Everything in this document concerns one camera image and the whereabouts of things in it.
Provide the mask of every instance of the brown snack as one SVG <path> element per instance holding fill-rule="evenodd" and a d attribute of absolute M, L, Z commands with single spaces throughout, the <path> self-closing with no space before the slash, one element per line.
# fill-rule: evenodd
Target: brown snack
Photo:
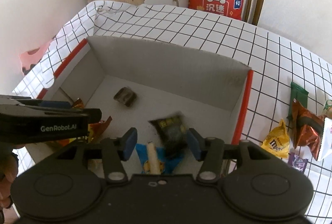
<path fill-rule="evenodd" d="M 292 116 L 294 149 L 297 146 L 308 146 L 317 160 L 326 116 L 313 114 L 296 99 L 292 104 Z"/>
<path fill-rule="evenodd" d="M 128 87 L 121 88 L 113 97 L 114 100 L 119 101 L 127 107 L 130 107 L 136 98 L 137 95 Z"/>

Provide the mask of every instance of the finger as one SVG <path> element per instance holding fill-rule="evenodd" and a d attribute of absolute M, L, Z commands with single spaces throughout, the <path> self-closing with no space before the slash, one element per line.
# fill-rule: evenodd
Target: finger
<path fill-rule="evenodd" d="M 10 203 L 11 203 L 12 201 L 10 200 L 10 198 L 6 198 L 6 199 L 4 199 L 4 200 L 0 200 L 0 207 L 2 207 L 2 208 L 7 208 L 7 207 L 9 207 L 10 206 Z"/>
<path fill-rule="evenodd" d="M 0 161 L 0 170 L 4 173 L 9 182 L 14 182 L 14 179 L 19 172 L 16 159 L 12 155 L 9 155 L 6 158 L 2 159 Z"/>
<path fill-rule="evenodd" d="M 0 183 L 0 200 L 4 200 L 10 196 L 11 182 L 4 178 Z"/>

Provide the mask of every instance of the white cardboard box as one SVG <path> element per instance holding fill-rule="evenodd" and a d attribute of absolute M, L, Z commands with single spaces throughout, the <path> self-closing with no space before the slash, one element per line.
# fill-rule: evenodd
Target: white cardboard box
<path fill-rule="evenodd" d="M 135 127 L 138 143 L 151 140 L 161 146 L 148 121 L 180 111 L 185 125 L 203 137 L 237 143 L 251 80 L 248 66 L 222 55 L 164 42 L 91 36 L 66 58 L 55 73 L 54 85 L 39 97 L 81 98 L 87 108 L 100 108 L 103 119 L 113 118 L 104 138 L 122 136 Z M 130 108 L 113 100 L 122 87 L 137 94 Z M 41 153 L 40 146 L 39 158 L 50 154 Z M 33 158 L 35 150 L 29 150 Z M 123 165 L 129 176 L 142 170 L 136 151 Z M 200 165 L 188 150 L 175 172 L 196 175 Z"/>

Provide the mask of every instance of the human hand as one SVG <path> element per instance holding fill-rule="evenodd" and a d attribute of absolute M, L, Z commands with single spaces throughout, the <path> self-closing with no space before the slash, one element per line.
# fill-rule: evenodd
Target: human hand
<path fill-rule="evenodd" d="M 18 145 L 15 149 L 20 149 L 24 145 Z M 18 174 L 18 162 L 13 154 L 0 160 L 0 171 L 4 174 L 0 178 L 0 207 L 7 208 L 11 205 L 10 187 Z"/>

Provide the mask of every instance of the snack bag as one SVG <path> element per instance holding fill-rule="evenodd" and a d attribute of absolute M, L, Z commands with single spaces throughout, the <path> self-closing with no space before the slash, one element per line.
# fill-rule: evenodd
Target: snack bag
<path fill-rule="evenodd" d="M 326 115 L 327 118 L 332 119 L 332 100 L 327 100 L 322 111 L 322 115 Z"/>
<path fill-rule="evenodd" d="M 185 142 L 186 127 L 182 122 L 182 115 L 175 114 L 168 118 L 149 121 L 152 124 L 165 147 L 165 156 L 169 159 L 176 157 L 187 145 Z"/>
<path fill-rule="evenodd" d="M 330 154 L 332 154 L 332 120 L 325 118 L 322 141 L 320 144 L 317 161 L 323 160 Z"/>
<path fill-rule="evenodd" d="M 294 149 L 297 146 L 308 146 L 314 159 L 318 160 L 326 115 L 317 116 L 304 108 L 298 100 L 294 99 L 292 116 Z"/>
<path fill-rule="evenodd" d="M 180 161 L 183 159 L 184 154 L 178 154 L 173 159 L 167 159 L 165 157 L 165 150 L 161 147 L 156 147 L 157 152 L 157 158 L 158 163 L 160 167 L 159 174 L 171 174 L 175 167 L 180 163 Z M 143 171 L 143 174 L 150 174 L 150 163 L 149 163 L 149 157 L 148 157 L 148 150 L 147 146 L 144 144 L 136 144 L 136 151 L 139 157 L 139 161 L 141 162 Z"/>
<path fill-rule="evenodd" d="M 290 83 L 290 102 L 287 119 L 292 120 L 292 106 L 293 100 L 296 99 L 301 103 L 304 108 L 308 107 L 308 94 L 309 92 L 302 88 L 300 85 L 295 82 Z"/>
<path fill-rule="evenodd" d="M 72 105 L 72 108 L 84 108 L 84 103 L 83 101 L 78 98 L 74 104 Z M 98 123 L 90 123 L 88 125 L 88 133 L 87 136 L 84 137 L 79 137 L 79 138 L 72 138 L 72 139 L 62 139 L 62 140 L 57 140 L 55 142 L 48 142 L 50 146 L 52 146 L 55 149 L 58 149 L 60 145 L 61 147 L 66 146 L 67 144 L 73 142 L 76 139 L 83 139 L 85 140 L 86 143 L 93 143 L 96 141 L 97 138 L 99 138 L 104 131 L 107 129 L 109 126 L 110 122 L 112 121 L 112 117 L 109 116 L 106 121 L 100 120 Z"/>
<path fill-rule="evenodd" d="M 307 163 L 307 159 L 302 159 L 295 153 L 291 153 L 288 159 L 288 165 L 293 167 L 294 169 L 299 170 L 302 173 L 304 173 L 304 170 L 307 167 Z"/>
<path fill-rule="evenodd" d="M 279 126 L 272 129 L 266 136 L 261 148 L 279 158 L 288 157 L 289 136 L 283 119 L 280 120 Z"/>

